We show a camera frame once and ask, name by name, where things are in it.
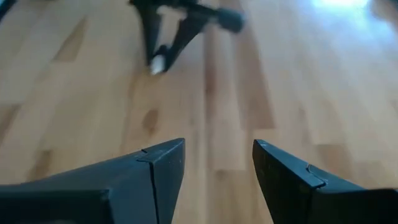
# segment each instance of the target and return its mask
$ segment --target black angular object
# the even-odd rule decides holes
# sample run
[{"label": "black angular object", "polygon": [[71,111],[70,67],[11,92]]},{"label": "black angular object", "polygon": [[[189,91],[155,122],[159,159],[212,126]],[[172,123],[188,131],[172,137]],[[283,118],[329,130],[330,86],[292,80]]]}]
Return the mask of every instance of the black angular object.
[{"label": "black angular object", "polygon": [[16,0],[0,0],[0,22],[15,2]]},{"label": "black angular object", "polygon": [[[209,22],[215,22],[233,33],[240,32],[244,25],[240,13],[223,8],[211,9],[197,4],[197,0],[130,0],[129,3],[136,7],[141,17],[146,64],[150,65],[152,59],[162,52],[165,59],[163,72],[170,69],[181,51]],[[162,17],[157,13],[160,6],[183,10],[187,15],[179,22],[174,41],[171,46],[165,46],[166,50],[155,50],[162,23]]]},{"label": "black angular object", "polygon": [[57,174],[0,186],[1,223],[170,224],[183,178],[185,140]]},{"label": "black angular object", "polygon": [[395,189],[363,189],[263,140],[252,156],[275,224],[398,223]]}]

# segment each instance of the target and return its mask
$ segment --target white tip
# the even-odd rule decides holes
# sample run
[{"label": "white tip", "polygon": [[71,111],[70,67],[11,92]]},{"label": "white tip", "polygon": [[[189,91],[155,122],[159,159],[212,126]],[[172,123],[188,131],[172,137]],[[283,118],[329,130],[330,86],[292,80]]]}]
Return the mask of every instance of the white tip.
[{"label": "white tip", "polygon": [[165,67],[165,59],[163,55],[156,55],[150,63],[150,74],[157,75],[163,72]]}]

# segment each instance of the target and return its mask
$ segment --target wood grain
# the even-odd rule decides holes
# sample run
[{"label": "wood grain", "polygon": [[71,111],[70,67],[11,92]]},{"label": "wood grain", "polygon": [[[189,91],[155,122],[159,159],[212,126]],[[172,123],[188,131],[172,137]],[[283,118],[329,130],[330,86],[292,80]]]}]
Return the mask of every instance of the wood grain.
[{"label": "wood grain", "polygon": [[[167,74],[150,76],[124,1],[18,1],[0,24],[0,183],[183,137],[175,224],[272,223],[257,138],[363,187],[398,186],[391,2],[205,2],[245,13],[242,33],[209,24]],[[169,44],[182,16],[160,12]]]}]

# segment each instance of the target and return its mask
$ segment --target seam on black plastic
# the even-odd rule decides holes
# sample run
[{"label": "seam on black plastic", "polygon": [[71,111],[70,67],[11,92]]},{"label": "seam on black plastic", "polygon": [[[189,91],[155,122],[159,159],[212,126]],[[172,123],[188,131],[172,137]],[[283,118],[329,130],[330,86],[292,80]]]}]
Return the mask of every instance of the seam on black plastic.
[{"label": "seam on black plastic", "polygon": [[312,174],[314,177],[316,177],[316,178],[318,178],[319,180],[321,180],[321,181],[323,182],[323,184],[322,184],[322,185],[319,185],[319,186],[316,186],[315,188],[311,189],[310,196],[308,197],[308,202],[307,202],[307,211],[305,211],[305,220],[306,220],[306,223],[308,223],[308,222],[310,221],[310,216],[311,216],[311,211],[312,211],[312,206],[311,206],[311,205],[312,205],[312,197],[313,197],[314,191],[316,191],[317,189],[320,189],[320,188],[326,186],[326,182],[325,182],[323,179],[317,177],[313,172],[310,171],[310,166],[311,166],[311,164],[307,164],[305,170],[306,170],[308,173]]},{"label": "seam on black plastic", "polygon": [[160,220],[159,220],[159,206],[157,204],[154,164],[151,163],[151,162],[148,162],[148,161],[141,160],[141,159],[138,159],[137,162],[145,162],[145,163],[149,164],[150,181],[152,183],[152,192],[153,192],[153,195],[154,195],[154,203],[155,203],[155,210],[156,210],[156,224],[159,224],[160,223]]},{"label": "seam on black plastic", "polygon": [[156,209],[156,223],[159,224],[159,208],[157,204],[157,195],[156,195],[156,186],[155,186],[155,170],[154,164],[149,162],[150,167],[150,179],[152,181],[152,190],[154,192],[154,201],[155,201],[155,209]]}]

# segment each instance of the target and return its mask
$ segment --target wooden floor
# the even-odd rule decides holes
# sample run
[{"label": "wooden floor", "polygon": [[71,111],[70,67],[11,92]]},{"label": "wooden floor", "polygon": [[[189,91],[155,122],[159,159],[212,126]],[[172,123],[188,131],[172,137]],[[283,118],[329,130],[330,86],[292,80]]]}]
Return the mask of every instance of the wooden floor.
[{"label": "wooden floor", "polygon": [[[272,223],[254,138],[364,187],[398,187],[398,7],[389,0],[207,0],[214,26],[168,74],[144,68],[119,0],[19,0],[0,24],[0,183],[187,140],[174,223]],[[162,42],[178,15],[165,11]]]}]

